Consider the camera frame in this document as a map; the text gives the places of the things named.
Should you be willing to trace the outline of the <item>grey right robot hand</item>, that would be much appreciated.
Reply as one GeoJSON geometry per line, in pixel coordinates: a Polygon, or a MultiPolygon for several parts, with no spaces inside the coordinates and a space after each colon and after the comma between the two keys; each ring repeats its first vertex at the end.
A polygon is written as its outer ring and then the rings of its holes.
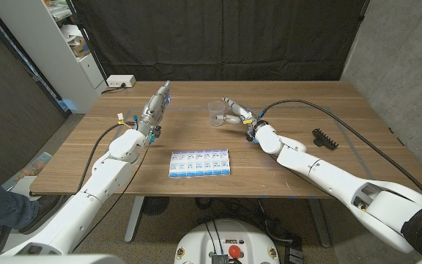
{"type": "Polygon", "coordinates": [[[249,108],[240,105],[230,98],[223,98],[223,101],[229,105],[232,114],[212,114],[212,121],[224,121],[232,124],[242,123],[249,127],[256,124],[258,121],[257,115],[254,114],[249,108]]]}

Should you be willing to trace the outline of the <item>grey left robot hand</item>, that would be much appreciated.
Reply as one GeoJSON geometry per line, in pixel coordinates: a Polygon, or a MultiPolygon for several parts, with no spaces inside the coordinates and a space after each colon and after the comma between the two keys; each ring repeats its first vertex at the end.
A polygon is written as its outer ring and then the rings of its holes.
{"type": "Polygon", "coordinates": [[[137,130],[145,136],[154,136],[155,138],[160,136],[161,127],[159,124],[171,100],[169,84],[170,81],[166,81],[143,108],[141,116],[137,121],[137,130]]]}

